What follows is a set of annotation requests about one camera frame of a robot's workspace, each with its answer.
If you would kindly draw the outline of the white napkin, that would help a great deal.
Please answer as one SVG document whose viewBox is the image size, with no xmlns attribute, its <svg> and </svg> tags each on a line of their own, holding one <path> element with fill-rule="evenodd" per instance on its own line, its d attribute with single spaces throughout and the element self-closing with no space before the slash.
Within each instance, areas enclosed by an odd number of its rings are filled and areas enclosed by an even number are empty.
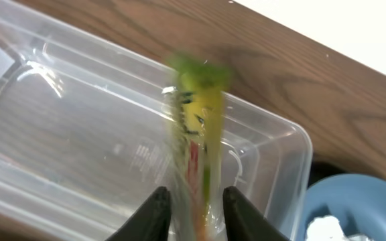
<svg viewBox="0 0 386 241">
<path fill-rule="evenodd" d="M 346 236 L 334 216 L 314 218 L 306 228 L 305 241 L 373 241 L 364 234 Z"/>
</svg>

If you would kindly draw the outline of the yellow green snack wrapper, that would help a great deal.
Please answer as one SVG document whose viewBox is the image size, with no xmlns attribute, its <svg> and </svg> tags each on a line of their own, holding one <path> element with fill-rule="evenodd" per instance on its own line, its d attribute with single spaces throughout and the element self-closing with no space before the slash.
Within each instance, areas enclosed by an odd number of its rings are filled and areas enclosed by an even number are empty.
<svg viewBox="0 0 386 241">
<path fill-rule="evenodd" d="M 176 54 L 165 92 L 170 108 L 173 164 L 172 221 L 177 240 L 209 240 L 218 216 L 222 132 L 229 71 L 221 65 Z"/>
</svg>

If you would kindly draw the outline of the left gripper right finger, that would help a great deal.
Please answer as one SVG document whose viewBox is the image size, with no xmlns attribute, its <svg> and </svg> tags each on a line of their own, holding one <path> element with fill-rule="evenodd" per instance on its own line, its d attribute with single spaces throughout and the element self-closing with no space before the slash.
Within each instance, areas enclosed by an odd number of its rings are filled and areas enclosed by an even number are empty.
<svg viewBox="0 0 386 241">
<path fill-rule="evenodd" d="M 235 186 L 222 194 L 228 241 L 288 241 Z"/>
</svg>

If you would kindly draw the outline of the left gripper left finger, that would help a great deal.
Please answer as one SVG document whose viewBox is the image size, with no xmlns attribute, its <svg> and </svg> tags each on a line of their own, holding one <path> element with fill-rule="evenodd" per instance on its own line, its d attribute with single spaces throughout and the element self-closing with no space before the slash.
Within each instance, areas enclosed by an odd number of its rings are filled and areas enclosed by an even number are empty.
<svg viewBox="0 0 386 241">
<path fill-rule="evenodd" d="M 171 217 L 170 191 L 160 186 L 106 241 L 167 241 Z"/>
</svg>

